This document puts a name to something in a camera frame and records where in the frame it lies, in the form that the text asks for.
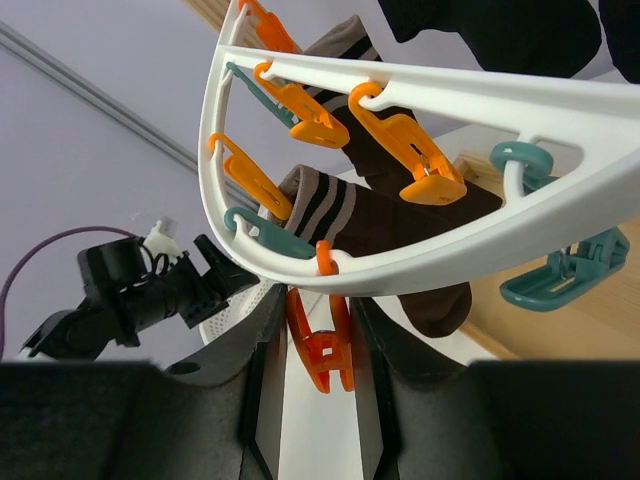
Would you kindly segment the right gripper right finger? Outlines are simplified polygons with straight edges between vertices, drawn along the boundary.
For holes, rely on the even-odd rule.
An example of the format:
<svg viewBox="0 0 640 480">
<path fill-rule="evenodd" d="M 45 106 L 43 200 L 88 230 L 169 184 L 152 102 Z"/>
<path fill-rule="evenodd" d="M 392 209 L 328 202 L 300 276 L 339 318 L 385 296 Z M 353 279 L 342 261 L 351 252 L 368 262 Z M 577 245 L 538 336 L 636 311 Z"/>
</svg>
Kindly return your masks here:
<svg viewBox="0 0 640 480">
<path fill-rule="evenodd" d="M 349 303 L 367 479 L 635 479 L 632 360 L 462 365 L 370 298 Z"/>
</svg>

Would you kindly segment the wooden hanger rack frame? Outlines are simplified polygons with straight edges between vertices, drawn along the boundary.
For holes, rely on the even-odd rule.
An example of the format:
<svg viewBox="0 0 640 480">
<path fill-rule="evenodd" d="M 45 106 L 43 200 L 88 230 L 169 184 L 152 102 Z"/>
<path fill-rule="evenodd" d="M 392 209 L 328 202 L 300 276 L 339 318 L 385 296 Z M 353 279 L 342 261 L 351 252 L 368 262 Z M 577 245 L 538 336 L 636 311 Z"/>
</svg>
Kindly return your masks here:
<svg viewBox="0 0 640 480">
<path fill-rule="evenodd" d="M 268 44 L 244 1 L 197 1 L 218 32 L 202 106 L 198 175 L 203 208 L 225 251 L 245 269 L 295 287 L 347 297 L 416 293 L 481 278 L 527 261 L 546 263 L 506 281 L 508 303 L 550 312 L 618 272 L 629 244 L 619 226 L 639 214 L 639 90 L 634 85 L 341 60 Z M 230 229 L 223 154 L 234 64 L 274 80 L 282 99 L 299 85 L 351 95 L 367 115 L 400 106 L 516 134 L 491 153 L 504 205 L 420 243 L 354 258 L 335 250 L 338 271 L 278 253 Z"/>
</svg>

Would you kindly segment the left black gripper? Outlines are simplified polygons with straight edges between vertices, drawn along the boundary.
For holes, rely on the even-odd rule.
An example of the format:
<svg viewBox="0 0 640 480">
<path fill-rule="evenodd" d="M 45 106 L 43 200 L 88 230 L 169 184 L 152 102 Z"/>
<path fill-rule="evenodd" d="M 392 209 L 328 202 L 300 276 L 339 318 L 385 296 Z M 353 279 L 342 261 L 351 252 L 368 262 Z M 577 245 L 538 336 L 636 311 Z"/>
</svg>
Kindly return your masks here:
<svg viewBox="0 0 640 480">
<path fill-rule="evenodd" d="M 169 277 L 177 288 L 176 311 L 192 329 L 227 306 L 227 299 L 260 283 L 259 278 L 237 265 L 205 235 L 194 240 L 209 265 L 200 274 L 188 253 L 171 267 Z"/>
</svg>

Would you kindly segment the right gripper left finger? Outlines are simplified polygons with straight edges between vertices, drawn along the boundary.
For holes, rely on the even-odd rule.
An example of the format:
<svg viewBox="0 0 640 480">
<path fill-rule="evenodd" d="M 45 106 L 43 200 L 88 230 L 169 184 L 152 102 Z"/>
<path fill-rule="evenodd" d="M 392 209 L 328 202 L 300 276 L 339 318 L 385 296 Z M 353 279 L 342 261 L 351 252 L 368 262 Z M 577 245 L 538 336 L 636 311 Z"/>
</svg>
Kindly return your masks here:
<svg viewBox="0 0 640 480">
<path fill-rule="evenodd" d="M 274 479 L 286 367 L 284 285 L 167 370 L 144 362 L 1 367 L 5 479 Z"/>
</svg>

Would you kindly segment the black sock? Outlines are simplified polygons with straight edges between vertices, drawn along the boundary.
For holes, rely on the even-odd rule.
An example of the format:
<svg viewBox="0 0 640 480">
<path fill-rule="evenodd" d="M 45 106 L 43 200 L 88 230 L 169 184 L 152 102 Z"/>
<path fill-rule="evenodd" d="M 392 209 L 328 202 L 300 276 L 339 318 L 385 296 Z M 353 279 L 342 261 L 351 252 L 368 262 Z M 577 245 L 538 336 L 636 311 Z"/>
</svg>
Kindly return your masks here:
<svg viewBox="0 0 640 480">
<path fill-rule="evenodd" d="M 381 1 L 399 43 L 426 30 L 456 33 L 485 71 L 571 78 L 602 35 L 587 1 Z"/>
<path fill-rule="evenodd" d="M 639 83 L 639 0 L 600 0 L 599 13 L 612 63 L 632 84 Z"/>
</svg>

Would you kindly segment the brown sock with stripes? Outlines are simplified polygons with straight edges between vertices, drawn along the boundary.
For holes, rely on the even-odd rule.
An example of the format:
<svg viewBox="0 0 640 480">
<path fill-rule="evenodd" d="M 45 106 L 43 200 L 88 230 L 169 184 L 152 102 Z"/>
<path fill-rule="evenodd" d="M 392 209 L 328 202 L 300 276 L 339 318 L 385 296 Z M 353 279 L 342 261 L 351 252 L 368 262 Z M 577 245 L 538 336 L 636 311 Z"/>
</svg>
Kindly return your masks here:
<svg viewBox="0 0 640 480">
<path fill-rule="evenodd" d="M 327 241 L 350 256 L 362 257 L 406 247 L 478 220 L 503 200 L 473 183 L 449 205 L 408 203 L 347 182 L 309 166 L 295 166 L 279 185 L 292 204 L 279 225 L 315 246 Z M 472 306 L 469 283 L 398 297 L 410 324 L 422 335 L 442 338 L 466 320 Z"/>
</svg>

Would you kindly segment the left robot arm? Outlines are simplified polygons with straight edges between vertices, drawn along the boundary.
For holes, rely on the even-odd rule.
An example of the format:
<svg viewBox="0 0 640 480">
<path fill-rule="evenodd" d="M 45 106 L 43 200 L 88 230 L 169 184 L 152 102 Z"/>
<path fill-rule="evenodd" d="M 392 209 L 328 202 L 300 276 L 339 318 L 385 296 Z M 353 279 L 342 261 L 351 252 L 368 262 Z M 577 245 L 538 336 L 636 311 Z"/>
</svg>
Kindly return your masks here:
<svg viewBox="0 0 640 480">
<path fill-rule="evenodd" d="M 228 307 L 258 284 L 256 275 L 227 258 L 205 235 L 195 246 L 208 264 L 200 273 L 188 252 L 165 240 L 129 237 L 81 251 L 77 262 L 85 297 L 78 307 L 50 315 L 26 340 L 30 358 L 95 360 L 110 342 L 140 344 L 139 333 L 178 316 L 188 328 Z"/>
</svg>

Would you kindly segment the white perforated plastic basket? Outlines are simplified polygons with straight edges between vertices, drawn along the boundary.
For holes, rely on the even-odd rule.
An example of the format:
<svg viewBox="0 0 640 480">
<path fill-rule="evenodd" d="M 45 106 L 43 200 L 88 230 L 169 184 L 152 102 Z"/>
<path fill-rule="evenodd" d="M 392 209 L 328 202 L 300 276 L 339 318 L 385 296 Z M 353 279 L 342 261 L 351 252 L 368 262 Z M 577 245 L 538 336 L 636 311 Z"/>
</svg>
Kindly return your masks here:
<svg viewBox="0 0 640 480">
<path fill-rule="evenodd" d="M 259 284 L 232 296 L 224 310 L 199 325 L 204 344 L 208 345 L 244 320 L 274 285 L 273 281 L 262 278 Z"/>
</svg>

